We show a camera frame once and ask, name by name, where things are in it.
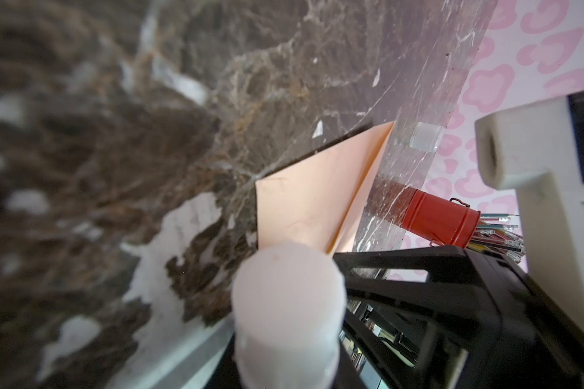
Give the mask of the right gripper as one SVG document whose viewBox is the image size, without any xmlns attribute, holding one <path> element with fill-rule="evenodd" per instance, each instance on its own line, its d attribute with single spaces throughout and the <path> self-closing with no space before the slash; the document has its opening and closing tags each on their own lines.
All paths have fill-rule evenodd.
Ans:
<svg viewBox="0 0 584 389">
<path fill-rule="evenodd" d="M 391 388 L 584 388 L 584 333 L 508 259 L 454 246 L 336 254 L 351 298 L 417 343 L 415 357 L 357 314 L 342 330 Z"/>
</svg>

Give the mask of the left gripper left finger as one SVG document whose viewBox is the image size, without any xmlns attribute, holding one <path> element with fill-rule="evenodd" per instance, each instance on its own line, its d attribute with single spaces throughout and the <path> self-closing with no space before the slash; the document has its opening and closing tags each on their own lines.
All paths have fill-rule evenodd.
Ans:
<svg viewBox="0 0 584 389">
<path fill-rule="evenodd" d="M 232 336 L 221 360 L 204 389 L 238 389 L 238 369 L 235 363 L 235 336 Z"/>
</svg>

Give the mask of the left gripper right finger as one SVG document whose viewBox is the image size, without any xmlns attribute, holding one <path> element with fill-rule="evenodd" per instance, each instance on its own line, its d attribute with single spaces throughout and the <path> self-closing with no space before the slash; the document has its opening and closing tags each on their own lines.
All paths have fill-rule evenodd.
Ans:
<svg viewBox="0 0 584 389">
<path fill-rule="evenodd" d="M 360 378 L 342 343 L 339 344 L 339 353 L 340 356 L 337 373 L 334 377 L 333 389 L 366 389 L 366 385 Z"/>
</svg>

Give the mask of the white glue stick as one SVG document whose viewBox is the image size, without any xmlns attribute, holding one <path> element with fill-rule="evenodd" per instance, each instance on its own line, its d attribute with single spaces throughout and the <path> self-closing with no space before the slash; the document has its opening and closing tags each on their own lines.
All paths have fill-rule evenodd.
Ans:
<svg viewBox="0 0 584 389">
<path fill-rule="evenodd" d="M 236 272 L 231 305 L 243 387 L 331 387 L 347 309 L 331 257 L 297 242 L 260 249 Z"/>
</svg>

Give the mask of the peach envelope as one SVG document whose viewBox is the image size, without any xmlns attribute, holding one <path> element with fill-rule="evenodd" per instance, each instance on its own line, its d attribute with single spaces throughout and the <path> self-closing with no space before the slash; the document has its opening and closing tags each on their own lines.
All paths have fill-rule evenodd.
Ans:
<svg viewBox="0 0 584 389">
<path fill-rule="evenodd" d="M 389 144 L 393 123 L 374 126 L 258 180 L 258 246 L 294 241 L 350 252 Z"/>
</svg>

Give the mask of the clear glue stick cap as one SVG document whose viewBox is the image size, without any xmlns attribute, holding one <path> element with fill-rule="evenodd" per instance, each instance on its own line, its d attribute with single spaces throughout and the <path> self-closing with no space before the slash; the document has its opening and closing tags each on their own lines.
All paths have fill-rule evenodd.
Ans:
<svg viewBox="0 0 584 389">
<path fill-rule="evenodd" d="M 409 146 L 422 152 L 436 153 L 441 145 L 444 132 L 443 126 L 417 123 Z"/>
</svg>

